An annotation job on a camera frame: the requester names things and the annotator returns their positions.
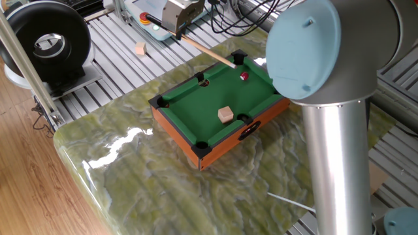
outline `wooden block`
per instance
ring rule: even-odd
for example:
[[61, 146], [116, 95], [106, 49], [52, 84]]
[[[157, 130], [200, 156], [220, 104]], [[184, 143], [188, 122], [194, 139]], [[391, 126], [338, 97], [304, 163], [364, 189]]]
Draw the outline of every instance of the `wooden block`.
[[221, 122], [223, 124], [232, 121], [232, 119], [234, 119], [234, 113], [233, 111], [229, 108], [229, 106], [226, 106], [224, 108], [221, 108], [217, 111], [217, 116], [219, 118], [219, 120], [221, 120]]
[[135, 45], [135, 52], [138, 55], [145, 55], [145, 53], [146, 53], [145, 42], [137, 42], [137, 45]]
[[389, 176], [372, 162], [368, 163], [368, 168], [370, 172], [370, 194], [374, 194]]

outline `red billiard ball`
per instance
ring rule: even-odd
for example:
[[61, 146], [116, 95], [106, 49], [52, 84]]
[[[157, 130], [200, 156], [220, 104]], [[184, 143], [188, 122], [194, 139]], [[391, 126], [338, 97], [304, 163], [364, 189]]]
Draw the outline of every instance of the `red billiard ball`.
[[240, 78], [241, 80], [246, 81], [248, 79], [248, 72], [242, 72]]

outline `green marble surface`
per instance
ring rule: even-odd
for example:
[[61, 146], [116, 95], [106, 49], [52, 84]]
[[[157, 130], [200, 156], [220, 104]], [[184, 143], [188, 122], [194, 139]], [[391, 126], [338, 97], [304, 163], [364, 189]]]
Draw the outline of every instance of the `green marble surface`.
[[[213, 50], [265, 56], [266, 33]], [[153, 120], [148, 99], [216, 61], [202, 54], [60, 128], [54, 143], [93, 211], [114, 234], [284, 234], [313, 206], [300, 107], [291, 107], [200, 172]], [[394, 120], [372, 107], [369, 145]]]

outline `white wire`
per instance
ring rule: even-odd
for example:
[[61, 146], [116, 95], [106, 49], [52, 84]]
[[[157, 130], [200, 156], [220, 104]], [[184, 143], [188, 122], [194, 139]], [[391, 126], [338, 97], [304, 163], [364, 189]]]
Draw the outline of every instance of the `white wire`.
[[280, 199], [280, 200], [283, 200], [283, 201], [285, 201], [285, 202], [288, 202], [288, 203], [294, 204], [294, 205], [296, 205], [296, 206], [299, 206], [299, 207], [301, 207], [301, 208], [307, 209], [308, 211], [314, 212], [314, 213], [316, 214], [315, 209], [312, 209], [312, 208], [310, 208], [310, 207], [307, 207], [307, 206], [305, 206], [305, 205], [302, 205], [302, 204], [300, 204], [300, 203], [298, 203], [298, 202], [294, 202], [294, 201], [292, 201], [292, 200], [286, 199], [286, 198], [281, 197], [281, 196], [278, 196], [278, 195], [274, 195], [274, 194], [272, 194], [272, 193], [267, 193], [267, 194], [268, 194], [268, 195], [270, 195], [270, 196], [273, 196], [273, 197], [275, 197], [275, 198], [277, 198], [277, 199]]

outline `red button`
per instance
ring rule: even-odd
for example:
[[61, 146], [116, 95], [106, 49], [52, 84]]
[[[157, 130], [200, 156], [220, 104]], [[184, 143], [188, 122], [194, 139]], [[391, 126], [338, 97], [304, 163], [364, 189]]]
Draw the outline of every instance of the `red button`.
[[139, 18], [143, 21], [148, 21], [148, 19], [146, 18], [147, 15], [148, 15], [147, 12], [143, 12], [139, 15]]

